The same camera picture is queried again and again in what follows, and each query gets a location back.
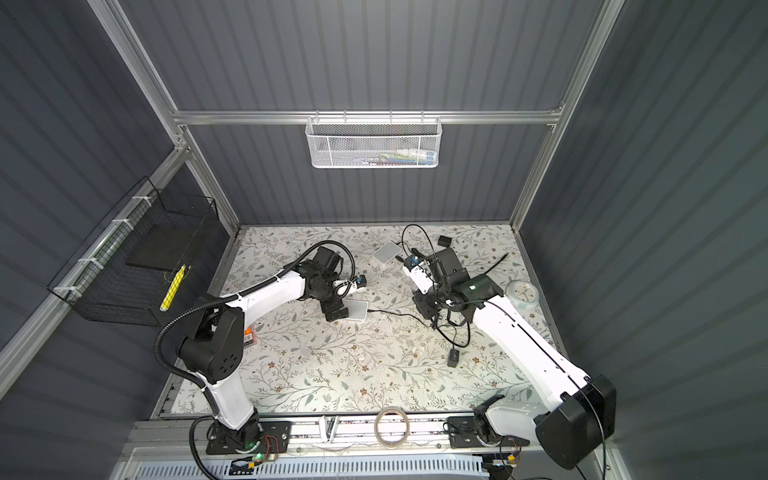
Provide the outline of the white network switch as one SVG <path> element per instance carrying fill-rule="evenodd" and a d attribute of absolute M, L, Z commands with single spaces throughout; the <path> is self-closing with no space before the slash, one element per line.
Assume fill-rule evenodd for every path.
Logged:
<path fill-rule="evenodd" d="M 388 241 L 373 252 L 372 259 L 380 265 L 386 265 L 401 252 L 402 247 L 399 243 Z"/>
<path fill-rule="evenodd" d="M 344 299 L 343 304 L 347 309 L 346 320 L 357 322 L 366 320 L 369 306 L 367 301 Z"/>

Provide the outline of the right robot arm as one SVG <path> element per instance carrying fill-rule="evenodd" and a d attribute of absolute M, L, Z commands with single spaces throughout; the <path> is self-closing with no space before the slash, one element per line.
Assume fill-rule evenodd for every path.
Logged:
<path fill-rule="evenodd" d="M 472 277 L 455 252 L 428 256 L 412 250 L 404 273 L 416 289 L 419 313 L 435 321 L 441 312 L 459 313 L 493 340 L 524 373 L 540 402 L 495 395 L 474 408 L 466 443 L 499 446 L 507 439 L 536 442 L 561 468 L 572 470 L 615 431 L 617 390 L 603 375 L 590 376 L 553 348 L 487 275 Z"/>

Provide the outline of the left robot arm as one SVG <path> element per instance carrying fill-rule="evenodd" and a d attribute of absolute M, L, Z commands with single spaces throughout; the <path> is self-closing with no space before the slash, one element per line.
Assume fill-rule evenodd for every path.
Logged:
<path fill-rule="evenodd" d="M 217 425 L 247 436 L 258 421 L 239 375 L 244 349 L 256 341 L 254 322 L 292 302 L 315 300 L 328 322 L 349 317 L 344 298 L 363 288 L 351 251 L 322 240 L 275 275 L 226 297 L 203 297 L 162 327 L 154 342 L 158 363 L 198 387 Z"/>

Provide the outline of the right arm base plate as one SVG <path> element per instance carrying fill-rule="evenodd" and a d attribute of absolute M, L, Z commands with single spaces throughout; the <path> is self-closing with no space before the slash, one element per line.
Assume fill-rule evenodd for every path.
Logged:
<path fill-rule="evenodd" d="M 487 420 L 477 415 L 450 416 L 443 422 L 442 428 L 454 449 L 499 446 L 521 448 L 531 444 L 529 440 L 520 437 L 496 433 Z"/>

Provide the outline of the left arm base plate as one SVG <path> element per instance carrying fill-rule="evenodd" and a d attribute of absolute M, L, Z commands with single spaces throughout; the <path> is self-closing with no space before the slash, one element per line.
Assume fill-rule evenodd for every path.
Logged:
<path fill-rule="evenodd" d="M 256 455 L 285 453 L 292 424 L 288 421 L 251 421 L 239 430 L 214 421 L 206 432 L 207 455 Z"/>

